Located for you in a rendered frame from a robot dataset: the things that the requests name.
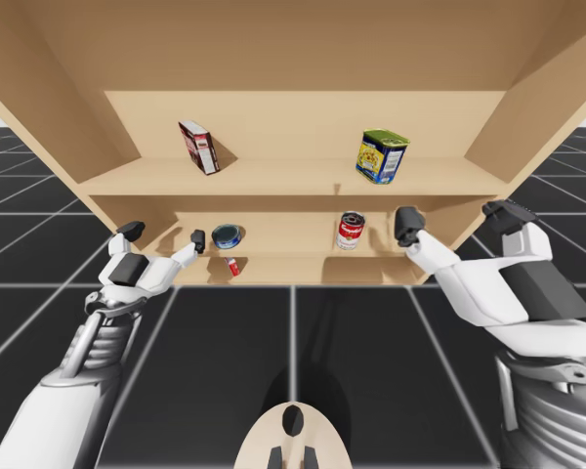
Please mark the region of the tan robot part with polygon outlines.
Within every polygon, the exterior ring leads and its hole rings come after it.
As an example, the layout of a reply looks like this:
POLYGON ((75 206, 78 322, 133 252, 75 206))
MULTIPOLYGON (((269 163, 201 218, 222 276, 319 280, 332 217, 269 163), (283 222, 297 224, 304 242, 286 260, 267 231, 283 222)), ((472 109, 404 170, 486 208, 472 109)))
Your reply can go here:
POLYGON ((276 405, 253 424, 233 469, 353 469, 332 423, 299 402, 276 405))

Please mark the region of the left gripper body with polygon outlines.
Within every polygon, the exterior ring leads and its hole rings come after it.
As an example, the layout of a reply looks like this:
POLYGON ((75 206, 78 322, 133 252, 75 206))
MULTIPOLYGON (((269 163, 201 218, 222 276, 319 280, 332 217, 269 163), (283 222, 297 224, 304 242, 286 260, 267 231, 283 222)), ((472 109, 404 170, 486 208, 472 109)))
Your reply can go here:
POLYGON ((168 290, 177 274, 177 262, 173 259, 140 255, 140 258, 148 260, 148 264, 135 284, 115 284, 110 279, 110 275, 126 256, 136 257, 137 254, 131 252, 115 253, 109 258, 98 276, 103 286, 100 292, 105 299, 140 299, 162 294, 168 290))

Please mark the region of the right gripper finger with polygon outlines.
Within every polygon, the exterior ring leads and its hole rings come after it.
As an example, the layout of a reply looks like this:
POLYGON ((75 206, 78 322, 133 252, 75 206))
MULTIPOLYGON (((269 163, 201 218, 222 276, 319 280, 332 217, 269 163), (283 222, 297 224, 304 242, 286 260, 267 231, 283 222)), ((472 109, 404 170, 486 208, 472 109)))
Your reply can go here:
POLYGON ((394 233, 406 257, 428 275, 458 263, 458 255, 426 230, 426 220, 414 206, 396 210, 394 233))
POLYGON ((482 207, 484 224, 501 237, 504 257, 536 256, 552 260, 548 235, 536 224, 538 217, 509 200, 492 200, 482 207))

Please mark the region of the green and blue rectangular can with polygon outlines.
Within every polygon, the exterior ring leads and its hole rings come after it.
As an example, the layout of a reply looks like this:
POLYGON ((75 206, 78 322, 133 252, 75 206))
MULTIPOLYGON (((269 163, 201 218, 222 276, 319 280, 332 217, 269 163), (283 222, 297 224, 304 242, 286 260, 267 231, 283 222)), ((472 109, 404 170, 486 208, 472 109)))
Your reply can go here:
POLYGON ((356 159, 356 170, 376 185, 391 183, 410 140, 380 128, 366 129, 356 159))

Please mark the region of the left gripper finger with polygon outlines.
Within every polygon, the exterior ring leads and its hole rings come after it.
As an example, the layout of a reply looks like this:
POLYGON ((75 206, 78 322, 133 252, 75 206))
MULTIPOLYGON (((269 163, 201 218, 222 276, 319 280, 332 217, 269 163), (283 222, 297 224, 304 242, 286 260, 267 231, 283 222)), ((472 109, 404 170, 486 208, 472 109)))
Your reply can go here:
POLYGON ((131 243, 138 240, 146 224, 142 221, 133 221, 116 229, 115 235, 107 245, 108 254, 114 256, 131 251, 131 243))
POLYGON ((206 235, 203 230, 195 230, 190 235, 190 243, 171 256, 182 269, 191 265, 205 250, 206 235))

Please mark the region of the blue flat can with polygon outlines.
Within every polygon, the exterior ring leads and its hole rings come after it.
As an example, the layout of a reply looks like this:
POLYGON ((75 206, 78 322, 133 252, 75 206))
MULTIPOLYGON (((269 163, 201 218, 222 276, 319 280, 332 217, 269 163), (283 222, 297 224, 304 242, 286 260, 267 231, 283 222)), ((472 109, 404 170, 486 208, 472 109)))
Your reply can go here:
POLYGON ((223 224, 216 227, 211 238, 218 249, 232 249, 243 239, 243 229, 235 224, 223 224))

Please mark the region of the red and white can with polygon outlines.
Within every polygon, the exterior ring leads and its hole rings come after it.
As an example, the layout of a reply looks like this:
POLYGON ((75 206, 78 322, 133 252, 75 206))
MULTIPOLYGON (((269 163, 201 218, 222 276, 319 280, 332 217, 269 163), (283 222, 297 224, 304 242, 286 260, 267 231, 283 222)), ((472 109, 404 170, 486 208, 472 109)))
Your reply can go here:
POLYGON ((336 234, 336 245, 344 250, 356 248, 363 228, 365 217, 355 211, 344 212, 341 216, 336 234))

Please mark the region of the pale wooden shelf unit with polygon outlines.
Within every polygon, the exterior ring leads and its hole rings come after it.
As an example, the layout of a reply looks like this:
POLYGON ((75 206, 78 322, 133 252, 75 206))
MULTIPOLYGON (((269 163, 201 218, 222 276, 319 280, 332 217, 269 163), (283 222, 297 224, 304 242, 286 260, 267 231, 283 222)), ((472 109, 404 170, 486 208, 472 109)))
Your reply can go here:
POLYGON ((416 284, 397 208, 457 247, 586 117, 586 0, 0 0, 0 117, 147 254, 232 223, 241 284, 416 284), (410 140, 387 185, 374 128, 410 140))

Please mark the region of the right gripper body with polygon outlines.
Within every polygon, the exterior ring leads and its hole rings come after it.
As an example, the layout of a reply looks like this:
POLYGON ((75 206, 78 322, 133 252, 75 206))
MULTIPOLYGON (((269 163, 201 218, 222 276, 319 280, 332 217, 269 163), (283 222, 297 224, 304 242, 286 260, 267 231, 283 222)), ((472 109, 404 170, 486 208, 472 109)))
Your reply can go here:
POLYGON ((522 357, 586 358, 586 302, 549 261, 461 261, 435 272, 456 315, 522 357))

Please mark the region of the brown and white carton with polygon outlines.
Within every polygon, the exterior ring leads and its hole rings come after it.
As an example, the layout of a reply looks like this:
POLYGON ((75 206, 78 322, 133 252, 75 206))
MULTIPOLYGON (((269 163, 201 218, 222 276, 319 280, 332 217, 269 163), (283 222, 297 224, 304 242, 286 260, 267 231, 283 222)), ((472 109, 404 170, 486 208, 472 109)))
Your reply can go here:
POLYGON ((219 172, 219 161, 210 133, 194 121, 180 121, 179 127, 191 161, 205 175, 219 172))

